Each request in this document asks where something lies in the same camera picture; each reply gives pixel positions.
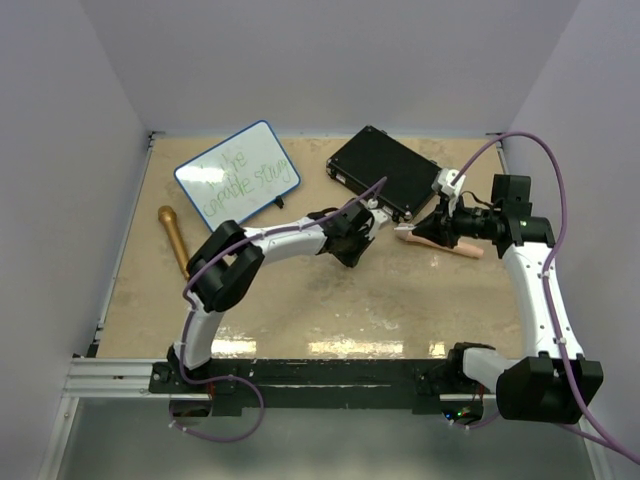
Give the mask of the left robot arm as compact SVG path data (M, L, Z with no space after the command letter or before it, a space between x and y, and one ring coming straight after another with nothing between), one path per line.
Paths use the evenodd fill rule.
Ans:
M185 392L196 392L209 381L211 346L222 319L245 297L261 268L322 254L353 268L389 221L376 201L354 199L268 228L223 222L187 263L183 298L189 309L167 355L173 382Z

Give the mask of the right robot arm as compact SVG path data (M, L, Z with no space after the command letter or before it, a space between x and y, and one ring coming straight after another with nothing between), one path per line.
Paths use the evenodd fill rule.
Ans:
M556 245L551 224L532 213L529 177L495 175L490 202L474 208L462 199L464 179L454 169L436 176L439 203L412 232L443 247L463 237L496 247L515 288L524 347L522 359L512 361L491 346L458 342L448 353L446 382L459 393L481 384L495 394L505 419L574 425L583 415L579 405L594 398L604 373L585 358L566 315L549 257Z

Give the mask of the blue framed whiteboard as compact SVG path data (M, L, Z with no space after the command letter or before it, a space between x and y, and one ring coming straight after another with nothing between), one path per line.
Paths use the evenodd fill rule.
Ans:
M174 169L207 228L242 223L296 189L300 174L271 125L257 121Z

